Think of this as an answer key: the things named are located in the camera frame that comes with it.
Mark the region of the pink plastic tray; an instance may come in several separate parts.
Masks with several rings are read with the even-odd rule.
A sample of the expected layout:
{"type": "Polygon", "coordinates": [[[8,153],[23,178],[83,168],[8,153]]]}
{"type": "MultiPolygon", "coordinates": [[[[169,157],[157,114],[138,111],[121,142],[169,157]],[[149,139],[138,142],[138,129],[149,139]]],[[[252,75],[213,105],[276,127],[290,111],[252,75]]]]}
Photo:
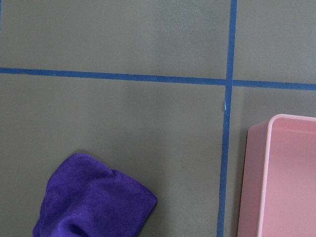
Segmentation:
{"type": "Polygon", "coordinates": [[[316,234],[316,120],[280,114],[247,132],[237,234],[316,234]]]}

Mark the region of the purple microfiber cloth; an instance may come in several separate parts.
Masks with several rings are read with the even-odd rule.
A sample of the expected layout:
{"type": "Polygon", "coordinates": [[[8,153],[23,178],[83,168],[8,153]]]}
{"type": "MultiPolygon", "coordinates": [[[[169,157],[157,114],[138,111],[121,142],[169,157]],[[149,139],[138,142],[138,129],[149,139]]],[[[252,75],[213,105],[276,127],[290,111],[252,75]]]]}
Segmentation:
{"type": "Polygon", "coordinates": [[[35,237],[135,237],[158,199],[131,177],[73,154],[47,182],[35,237]]]}

